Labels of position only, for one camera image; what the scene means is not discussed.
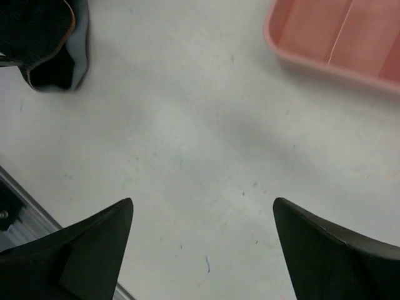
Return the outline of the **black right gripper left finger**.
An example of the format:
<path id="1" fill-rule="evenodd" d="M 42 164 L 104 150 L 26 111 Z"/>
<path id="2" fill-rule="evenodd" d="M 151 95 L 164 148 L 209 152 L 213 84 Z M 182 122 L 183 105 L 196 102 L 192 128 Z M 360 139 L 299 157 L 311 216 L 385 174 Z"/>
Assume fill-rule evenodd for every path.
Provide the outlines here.
<path id="1" fill-rule="evenodd" d="M 133 220 L 126 198 L 1 252 L 1 299 L 112 299 Z"/>

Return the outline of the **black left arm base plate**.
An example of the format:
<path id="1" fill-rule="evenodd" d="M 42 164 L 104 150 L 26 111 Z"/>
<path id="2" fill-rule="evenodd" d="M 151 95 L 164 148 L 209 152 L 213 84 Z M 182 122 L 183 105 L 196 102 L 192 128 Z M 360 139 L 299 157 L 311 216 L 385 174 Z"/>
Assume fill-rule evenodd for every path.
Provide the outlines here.
<path id="1" fill-rule="evenodd" d="M 21 195 L 10 184 L 1 181 L 0 212 L 1 232 L 7 231 L 16 221 L 21 220 L 21 212 L 26 207 Z"/>

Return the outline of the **black underwear orange trim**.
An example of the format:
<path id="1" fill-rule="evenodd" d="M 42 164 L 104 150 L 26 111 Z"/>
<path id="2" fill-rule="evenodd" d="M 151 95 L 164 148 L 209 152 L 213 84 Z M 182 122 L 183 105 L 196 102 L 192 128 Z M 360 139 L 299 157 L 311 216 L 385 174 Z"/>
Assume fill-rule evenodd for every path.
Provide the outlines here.
<path id="1" fill-rule="evenodd" d="M 74 91 L 88 71 L 87 1 L 1 1 L 1 67 L 36 91 Z"/>

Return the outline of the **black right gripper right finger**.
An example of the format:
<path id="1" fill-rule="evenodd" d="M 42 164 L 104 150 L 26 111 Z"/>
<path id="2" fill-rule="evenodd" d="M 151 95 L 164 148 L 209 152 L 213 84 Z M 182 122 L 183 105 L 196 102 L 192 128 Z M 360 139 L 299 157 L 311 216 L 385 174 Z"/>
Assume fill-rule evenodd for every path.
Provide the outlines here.
<path id="1" fill-rule="evenodd" d="M 399 247 L 278 197 L 272 206 L 297 299 L 399 299 Z"/>

